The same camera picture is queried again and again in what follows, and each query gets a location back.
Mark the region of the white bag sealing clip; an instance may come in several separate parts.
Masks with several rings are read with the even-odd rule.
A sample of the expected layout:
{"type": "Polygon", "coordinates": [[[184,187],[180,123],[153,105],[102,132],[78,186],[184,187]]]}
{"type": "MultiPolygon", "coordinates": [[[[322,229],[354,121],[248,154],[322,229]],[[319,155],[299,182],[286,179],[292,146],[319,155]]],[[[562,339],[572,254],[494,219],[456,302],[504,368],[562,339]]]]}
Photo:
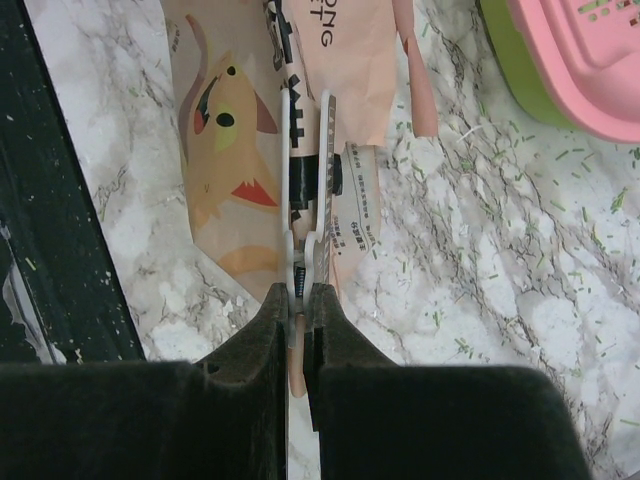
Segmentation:
{"type": "Polygon", "coordinates": [[[336,98],[322,92],[315,153],[294,155],[293,141],[281,146],[281,224],[288,300],[288,346],[296,347],[296,317],[306,314],[311,291],[330,280],[331,208],[334,183],[336,98]]]}

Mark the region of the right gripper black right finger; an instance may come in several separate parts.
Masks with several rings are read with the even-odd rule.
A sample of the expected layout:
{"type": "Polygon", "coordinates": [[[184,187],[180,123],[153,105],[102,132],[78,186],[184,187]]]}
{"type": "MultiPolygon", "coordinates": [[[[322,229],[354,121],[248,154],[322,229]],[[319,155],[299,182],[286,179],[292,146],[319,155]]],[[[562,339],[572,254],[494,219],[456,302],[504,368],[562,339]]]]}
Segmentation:
{"type": "Polygon", "coordinates": [[[568,408],[520,366],[400,366],[314,286],[304,373],[325,479],[587,479],[568,408]]]}

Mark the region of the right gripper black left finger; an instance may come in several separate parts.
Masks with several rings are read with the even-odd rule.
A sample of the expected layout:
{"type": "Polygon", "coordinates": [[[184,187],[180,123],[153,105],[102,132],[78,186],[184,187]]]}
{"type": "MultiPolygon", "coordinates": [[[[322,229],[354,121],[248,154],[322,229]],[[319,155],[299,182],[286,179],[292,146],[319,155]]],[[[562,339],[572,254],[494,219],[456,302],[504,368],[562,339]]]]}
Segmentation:
{"type": "Polygon", "coordinates": [[[197,363],[1,368],[5,479],[283,479],[287,294],[197,363]]]}

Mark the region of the beige cat litter bag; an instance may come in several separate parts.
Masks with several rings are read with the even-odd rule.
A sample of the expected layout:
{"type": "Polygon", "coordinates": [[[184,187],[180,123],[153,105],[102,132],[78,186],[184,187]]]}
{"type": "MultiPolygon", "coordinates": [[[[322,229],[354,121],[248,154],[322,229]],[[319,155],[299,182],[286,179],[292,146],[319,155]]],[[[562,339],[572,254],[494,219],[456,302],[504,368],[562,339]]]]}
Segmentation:
{"type": "MultiPolygon", "coordinates": [[[[380,232],[377,160],[408,64],[411,128],[438,132],[410,1],[166,1],[162,5],[194,243],[257,300],[285,284],[281,146],[315,153],[322,92],[336,98],[330,280],[339,287],[380,232]]],[[[289,386],[307,391],[306,314],[289,386]]]]}

